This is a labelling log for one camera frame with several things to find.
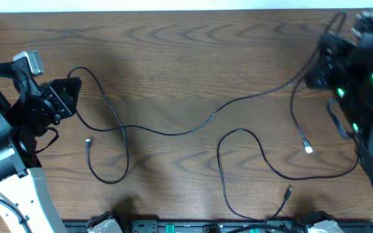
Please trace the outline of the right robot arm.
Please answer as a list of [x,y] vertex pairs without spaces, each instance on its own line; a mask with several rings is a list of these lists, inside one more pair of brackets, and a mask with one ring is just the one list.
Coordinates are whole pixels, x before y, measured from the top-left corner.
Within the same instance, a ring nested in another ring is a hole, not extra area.
[[361,167],[373,186],[373,12],[359,14],[351,42],[325,31],[319,57],[305,75],[307,87],[333,93],[356,139]]

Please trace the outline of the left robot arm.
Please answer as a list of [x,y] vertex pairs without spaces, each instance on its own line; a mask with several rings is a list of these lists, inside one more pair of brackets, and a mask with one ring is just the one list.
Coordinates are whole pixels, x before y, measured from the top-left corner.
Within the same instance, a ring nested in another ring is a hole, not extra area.
[[36,139],[76,113],[82,81],[34,76],[24,59],[0,63],[0,216],[11,232],[66,232]]

